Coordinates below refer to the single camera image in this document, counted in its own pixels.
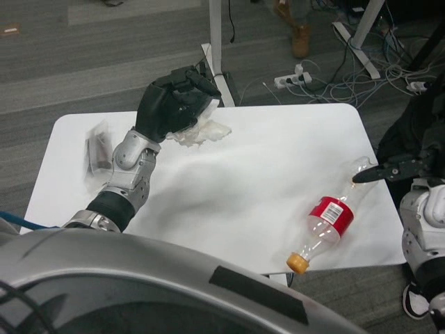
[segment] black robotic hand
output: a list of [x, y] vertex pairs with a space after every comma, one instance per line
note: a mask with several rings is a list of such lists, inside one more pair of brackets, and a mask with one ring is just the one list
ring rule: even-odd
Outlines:
[[220, 91], [195, 66], [173, 70], [145, 90], [138, 107], [135, 130], [160, 143], [167, 133], [195, 125], [210, 101], [220, 96]]

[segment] black and white sneaker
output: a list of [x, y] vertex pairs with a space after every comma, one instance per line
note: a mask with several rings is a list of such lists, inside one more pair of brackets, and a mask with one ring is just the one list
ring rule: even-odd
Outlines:
[[423, 319], [428, 314], [429, 304], [413, 282], [403, 290], [402, 305], [405, 313], [415, 320]]

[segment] red bottle label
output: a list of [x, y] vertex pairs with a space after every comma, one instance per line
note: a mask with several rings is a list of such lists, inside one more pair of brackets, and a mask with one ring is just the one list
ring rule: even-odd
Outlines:
[[309, 215], [327, 221], [337, 230], [340, 237], [354, 219], [354, 214], [349, 207], [333, 197], [321, 198], [320, 203], [313, 208]]

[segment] black stripe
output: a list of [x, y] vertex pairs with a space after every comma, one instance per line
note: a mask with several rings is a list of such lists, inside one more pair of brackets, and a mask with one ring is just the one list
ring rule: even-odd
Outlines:
[[210, 278], [209, 283], [235, 292], [301, 324], [309, 324], [301, 300], [240, 273], [219, 266]]

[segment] shoe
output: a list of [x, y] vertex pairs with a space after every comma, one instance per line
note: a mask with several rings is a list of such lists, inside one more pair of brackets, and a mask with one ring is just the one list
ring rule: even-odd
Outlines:
[[429, 303], [414, 283], [410, 283], [403, 290], [402, 305], [405, 313], [415, 320], [423, 319], [428, 314]]
[[281, 3], [280, 0], [273, 0], [273, 11], [275, 14], [281, 17], [289, 26], [296, 25], [289, 9], [289, 0], [286, 0], [285, 3]]
[[306, 58], [309, 55], [309, 39], [311, 37], [311, 27], [295, 26], [292, 33], [292, 53], [295, 58]]

